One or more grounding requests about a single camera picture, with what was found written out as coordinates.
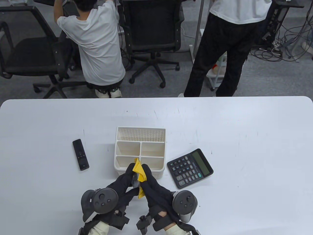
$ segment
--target black pants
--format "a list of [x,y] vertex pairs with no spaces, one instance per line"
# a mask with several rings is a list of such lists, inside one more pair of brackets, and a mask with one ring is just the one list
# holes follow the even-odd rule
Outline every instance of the black pants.
[[184,96],[200,96],[206,74],[226,51],[226,73],[216,96],[233,96],[242,66],[253,45],[258,24],[233,24],[210,13]]

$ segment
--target chair leg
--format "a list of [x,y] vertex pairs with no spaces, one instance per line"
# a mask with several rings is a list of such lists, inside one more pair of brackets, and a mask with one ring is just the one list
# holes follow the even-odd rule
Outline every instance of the chair leg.
[[162,83],[160,84],[160,87],[161,88],[164,88],[165,85],[166,85],[166,82],[165,82],[165,77],[160,69],[160,67],[156,64],[156,65],[153,65],[153,67],[156,69],[157,73],[159,74],[159,76],[161,77],[162,79]]

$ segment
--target white t-shirt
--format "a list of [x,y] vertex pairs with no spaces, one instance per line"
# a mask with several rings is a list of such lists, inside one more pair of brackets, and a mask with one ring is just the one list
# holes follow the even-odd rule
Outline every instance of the white t-shirt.
[[62,16],[57,21],[67,36],[78,44],[84,77],[89,83],[106,86],[125,76],[118,21],[113,1],[92,9],[85,21],[78,20],[76,16]]
[[215,0],[210,12],[234,24],[250,24],[266,18],[272,0]]

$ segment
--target calculator button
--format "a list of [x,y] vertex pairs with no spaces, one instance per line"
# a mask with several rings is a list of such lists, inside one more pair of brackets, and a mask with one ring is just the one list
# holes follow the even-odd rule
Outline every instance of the calculator button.
[[183,186],[184,184],[186,184],[186,183],[185,183],[185,181],[183,181],[183,180],[179,182],[179,185],[180,185],[180,186]]

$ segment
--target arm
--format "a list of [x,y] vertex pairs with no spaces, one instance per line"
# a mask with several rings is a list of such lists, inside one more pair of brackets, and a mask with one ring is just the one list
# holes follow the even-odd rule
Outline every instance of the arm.
[[58,21],[58,19],[61,16],[64,16],[62,0],[55,0],[55,2],[54,2],[54,21],[55,21],[55,23]]

